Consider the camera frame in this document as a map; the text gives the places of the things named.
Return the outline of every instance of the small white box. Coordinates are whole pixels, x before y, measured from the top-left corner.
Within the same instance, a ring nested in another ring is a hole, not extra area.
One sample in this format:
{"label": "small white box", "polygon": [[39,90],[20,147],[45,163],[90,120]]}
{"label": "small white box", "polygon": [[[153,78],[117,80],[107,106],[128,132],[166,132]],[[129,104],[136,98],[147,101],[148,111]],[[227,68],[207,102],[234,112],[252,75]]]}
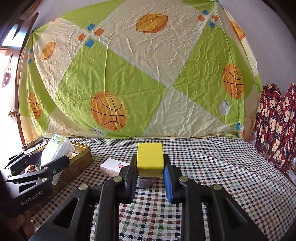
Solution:
{"label": "small white box", "polygon": [[103,164],[100,165],[100,171],[103,175],[115,177],[119,175],[119,172],[122,167],[128,165],[129,163],[108,158]]}

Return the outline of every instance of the metal bolt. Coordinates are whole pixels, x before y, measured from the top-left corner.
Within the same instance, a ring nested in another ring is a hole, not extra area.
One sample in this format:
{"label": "metal bolt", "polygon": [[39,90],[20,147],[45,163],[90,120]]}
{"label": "metal bolt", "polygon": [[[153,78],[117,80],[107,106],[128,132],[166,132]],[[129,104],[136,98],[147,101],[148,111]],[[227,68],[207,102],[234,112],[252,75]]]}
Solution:
{"label": "metal bolt", "polygon": [[222,190],[222,186],[220,185],[220,184],[214,184],[213,185],[213,188],[216,190],[216,191],[220,191],[220,190]]}
{"label": "metal bolt", "polygon": [[185,182],[188,181],[188,177],[180,176],[180,177],[179,177],[179,181],[185,183]]}
{"label": "metal bolt", "polygon": [[84,191],[84,190],[88,189],[88,186],[87,186],[86,184],[81,184],[81,185],[79,186],[79,189],[80,189],[81,191]]}
{"label": "metal bolt", "polygon": [[116,183],[121,182],[122,181],[122,177],[121,176],[113,177],[113,181],[116,182]]}

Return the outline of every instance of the red plaid curtain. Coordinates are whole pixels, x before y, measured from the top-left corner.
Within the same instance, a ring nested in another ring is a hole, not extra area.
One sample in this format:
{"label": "red plaid curtain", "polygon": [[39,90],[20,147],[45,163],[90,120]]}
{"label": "red plaid curtain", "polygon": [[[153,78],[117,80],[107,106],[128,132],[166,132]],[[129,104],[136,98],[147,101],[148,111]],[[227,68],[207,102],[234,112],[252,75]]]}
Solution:
{"label": "red plaid curtain", "polygon": [[296,86],[292,83],[282,98],[275,84],[264,86],[253,135],[255,148],[282,173],[295,157]]}

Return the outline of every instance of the orange square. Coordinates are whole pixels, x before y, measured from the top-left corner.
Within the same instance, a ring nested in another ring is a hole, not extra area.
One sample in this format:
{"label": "orange square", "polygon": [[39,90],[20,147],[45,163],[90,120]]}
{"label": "orange square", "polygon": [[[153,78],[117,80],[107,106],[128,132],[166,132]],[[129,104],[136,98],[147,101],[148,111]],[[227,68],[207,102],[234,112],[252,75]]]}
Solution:
{"label": "orange square", "polygon": [[78,40],[81,42],[82,40],[84,40],[86,36],[84,34],[80,34],[80,36],[78,37]]}
{"label": "orange square", "polygon": [[97,36],[100,36],[103,32],[104,32],[103,29],[98,28],[98,29],[94,32],[94,34],[97,35]]}
{"label": "orange square", "polygon": [[199,16],[198,16],[198,20],[200,20],[200,21],[203,22],[203,21],[205,20],[205,18],[204,18],[203,16],[199,15]]}
{"label": "orange square", "polygon": [[215,21],[217,21],[218,20],[218,17],[216,15],[213,15],[212,16],[212,19],[214,19]]}

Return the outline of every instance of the plaid tablecloth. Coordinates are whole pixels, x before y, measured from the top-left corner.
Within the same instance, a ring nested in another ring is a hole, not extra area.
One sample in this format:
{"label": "plaid tablecloth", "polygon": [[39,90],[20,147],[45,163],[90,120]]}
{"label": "plaid tablecloth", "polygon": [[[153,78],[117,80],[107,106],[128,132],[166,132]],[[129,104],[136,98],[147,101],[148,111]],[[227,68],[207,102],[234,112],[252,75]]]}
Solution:
{"label": "plaid tablecloth", "polygon": [[[98,185],[109,177],[99,165],[108,157],[130,162],[138,142],[162,142],[173,165],[203,185],[220,183],[254,220],[269,240],[280,240],[296,217],[296,188],[252,145],[238,139],[91,139],[70,138],[90,145],[94,163],[59,192],[33,217],[35,229],[82,183]],[[43,143],[33,147],[34,150]],[[94,240],[95,211],[91,240]],[[180,240],[181,205],[170,205],[163,180],[136,191],[131,205],[119,207],[121,240]],[[209,239],[207,222],[205,232]]]}

